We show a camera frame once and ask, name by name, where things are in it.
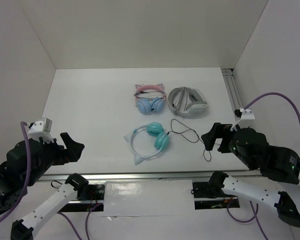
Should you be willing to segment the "teal white cat-ear headphones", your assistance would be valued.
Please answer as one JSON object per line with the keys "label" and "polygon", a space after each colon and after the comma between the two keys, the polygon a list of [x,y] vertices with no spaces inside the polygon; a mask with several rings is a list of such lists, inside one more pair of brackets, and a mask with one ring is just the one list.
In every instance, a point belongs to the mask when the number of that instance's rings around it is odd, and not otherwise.
{"label": "teal white cat-ear headphones", "polygon": [[138,126],[123,138],[133,154],[135,166],[159,157],[170,144],[169,134],[158,122]]}

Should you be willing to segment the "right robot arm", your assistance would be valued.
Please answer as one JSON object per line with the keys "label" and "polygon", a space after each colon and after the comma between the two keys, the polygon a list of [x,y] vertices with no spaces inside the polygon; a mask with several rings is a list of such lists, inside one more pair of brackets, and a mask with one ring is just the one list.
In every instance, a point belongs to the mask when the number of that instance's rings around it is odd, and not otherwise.
{"label": "right robot arm", "polygon": [[300,157],[287,147],[270,145],[263,133],[253,128],[215,122],[201,136],[205,149],[221,143],[218,152],[234,154],[249,170],[258,170],[262,177],[280,183],[282,191],[270,191],[244,183],[222,171],[214,171],[208,181],[213,196],[235,195],[269,207],[284,223],[300,228]]}

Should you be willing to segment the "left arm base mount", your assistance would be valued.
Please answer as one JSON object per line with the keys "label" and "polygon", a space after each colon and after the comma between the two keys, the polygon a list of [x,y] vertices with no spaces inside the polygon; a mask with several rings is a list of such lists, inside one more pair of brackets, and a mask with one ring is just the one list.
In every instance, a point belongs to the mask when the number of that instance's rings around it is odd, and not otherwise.
{"label": "left arm base mount", "polygon": [[90,184],[86,190],[61,208],[62,213],[88,213],[104,211],[105,184]]}

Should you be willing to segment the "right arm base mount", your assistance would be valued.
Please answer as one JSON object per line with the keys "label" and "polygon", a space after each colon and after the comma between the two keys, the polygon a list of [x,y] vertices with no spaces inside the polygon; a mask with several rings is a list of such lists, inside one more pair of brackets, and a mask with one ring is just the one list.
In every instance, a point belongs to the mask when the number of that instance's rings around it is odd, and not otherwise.
{"label": "right arm base mount", "polygon": [[230,208],[240,208],[237,196],[225,194],[208,182],[193,182],[190,193],[196,210],[226,209],[228,204]]}

